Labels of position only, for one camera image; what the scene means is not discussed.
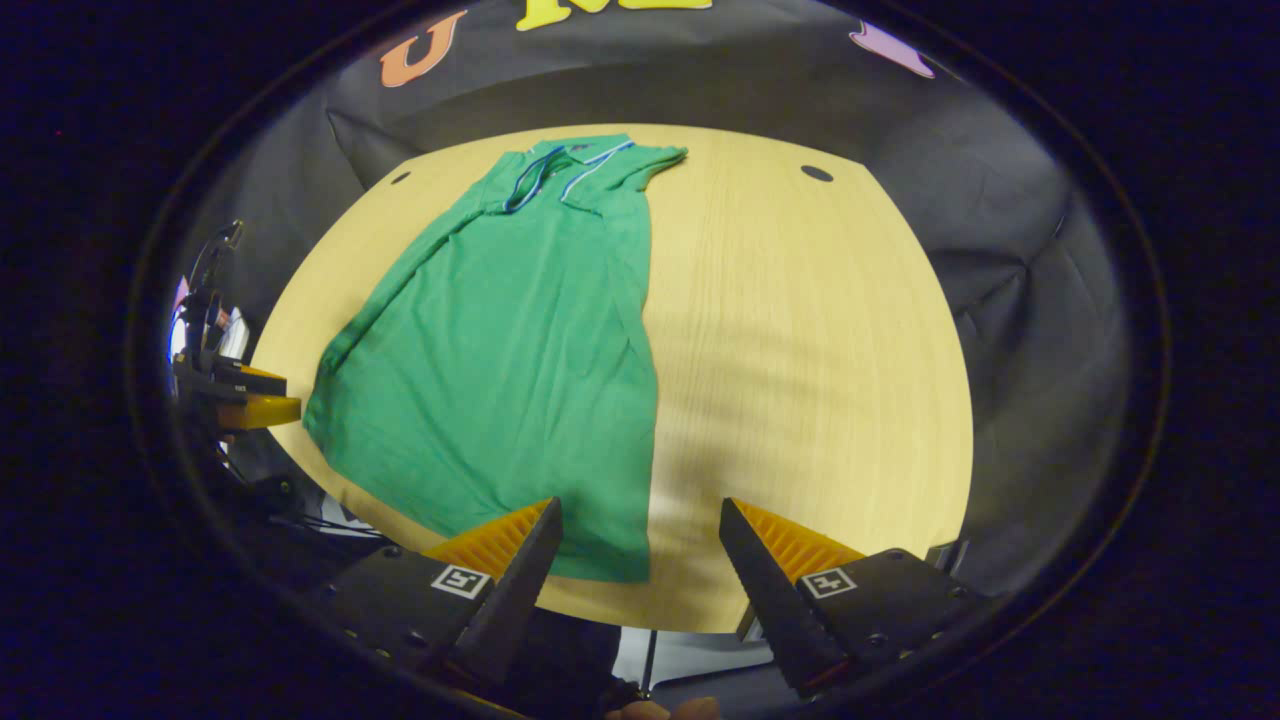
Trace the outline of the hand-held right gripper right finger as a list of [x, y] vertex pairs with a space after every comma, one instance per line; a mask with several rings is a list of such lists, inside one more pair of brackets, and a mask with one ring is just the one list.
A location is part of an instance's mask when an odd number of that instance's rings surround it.
[[906, 550], [864, 555], [724, 498], [719, 542], [783, 679], [814, 697], [914, 659], [977, 616], [977, 592]]

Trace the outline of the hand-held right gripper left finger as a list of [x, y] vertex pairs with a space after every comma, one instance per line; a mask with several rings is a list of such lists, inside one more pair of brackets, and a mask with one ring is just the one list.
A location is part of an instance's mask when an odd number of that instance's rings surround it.
[[320, 612], [406, 673], [463, 691], [502, 685], [563, 539], [544, 498], [426, 552], [387, 546], [320, 587]]

